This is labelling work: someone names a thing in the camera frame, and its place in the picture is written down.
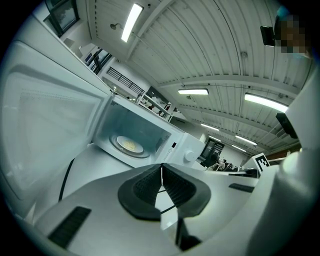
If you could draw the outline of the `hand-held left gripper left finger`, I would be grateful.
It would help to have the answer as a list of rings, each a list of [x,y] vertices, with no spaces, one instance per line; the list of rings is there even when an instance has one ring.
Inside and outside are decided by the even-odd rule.
[[[162,186],[162,165],[148,165],[144,171],[126,180],[118,189],[121,206],[134,218],[142,221],[160,221],[161,213],[156,205]]]

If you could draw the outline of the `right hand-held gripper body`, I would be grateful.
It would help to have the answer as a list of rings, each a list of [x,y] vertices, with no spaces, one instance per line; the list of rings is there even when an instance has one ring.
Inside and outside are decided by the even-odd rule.
[[[257,170],[257,178],[259,178],[262,172],[270,166],[266,156],[264,153],[259,153],[257,155],[252,156],[244,165],[244,169],[256,169]]]

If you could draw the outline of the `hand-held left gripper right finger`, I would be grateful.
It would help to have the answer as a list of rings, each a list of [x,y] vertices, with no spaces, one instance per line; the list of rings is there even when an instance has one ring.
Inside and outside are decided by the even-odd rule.
[[[179,217],[198,216],[211,199],[206,183],[167,163],[162,165],[162,179]]]

